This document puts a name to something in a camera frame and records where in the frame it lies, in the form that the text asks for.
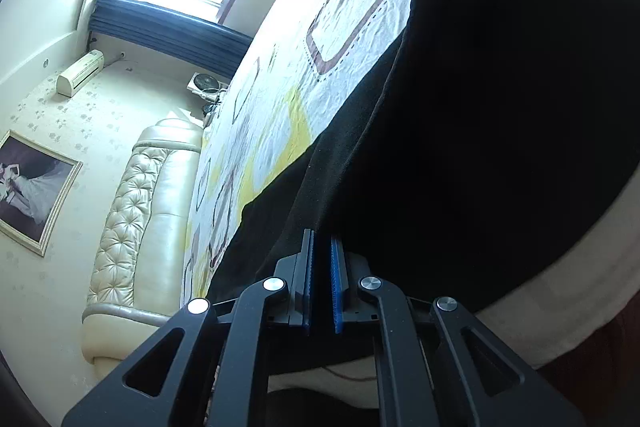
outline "black garment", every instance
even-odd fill
[[[412,0],[401,38],[244,208],[209,298],[272,274],[306,227],[320,275],[334,233],[407,295],[485,308],[558,260],[636,169],[638,50],[640,0]]]

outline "bed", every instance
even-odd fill
[[[329,126],[401,35],[411,6],[412,0],[276,0],[204,133],[181,304],[207,295],[244,207]],[[639,235],[622,216],[640,217],[639,183],[634,174],[609,210],[557,262],[479,311],[534,367],[583,343],[638,293]],[[621,219],[627,223],[623,229]],[[606,245],[616,246],[602,255]],[[351,363],[350,371],[370,376],[369,362]],[[330,392],[332,386],[336,381],[319,388]],[[352,398],[359,407],[375,407],[375,397]]]

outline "silver screw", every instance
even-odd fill
[[[377,290],[382,286],[382,281],[377,277],[365,277],[360,281],[360,286],[362,286],[366,290]]]
[[[458,302],[453,297],[440,297],[437,304],[444,312],[452,312],[458,307]]]
[[[193,299],[187,304],[187,309],[194,315],[200,315],[209,309],[209,301],[207,299]]]
[[[284,281],[278,277],[270,277],[264,283],[262,283],[262,286],[264,286],[265,290],[276,292],[283,288]]]

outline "white wedding dress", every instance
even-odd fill
[[[16,198],[9,197],[7,202],[41,225],[49,217],[53,205],[58,199],[60,189],[69,175],[71,167],[64,162],[58,161],[49,171],[37,178],[25,178],[18,176],[14,179],[14,184],[22,193],[22,197],[27,201],[28,208],[24,208]]]

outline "wedding photo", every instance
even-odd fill
[[[0,146],[0,229],[44,255],[62,202],[81,167],[9,132]]]

